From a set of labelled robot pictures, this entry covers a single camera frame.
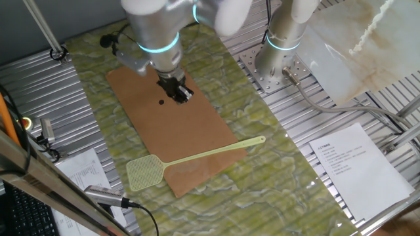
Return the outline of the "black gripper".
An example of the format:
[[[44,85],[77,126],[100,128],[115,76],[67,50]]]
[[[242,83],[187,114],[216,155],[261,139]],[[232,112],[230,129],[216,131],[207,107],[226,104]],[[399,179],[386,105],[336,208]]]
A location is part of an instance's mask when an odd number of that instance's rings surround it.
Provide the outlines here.
[[[183,104],[194,95],[194,92],[189,88],[184,87],[185,76],[180,78],[170,77],[165,78],[158,75],[159,81],[157,84],[166,92],[168,97],[172,98],[176,103]]]

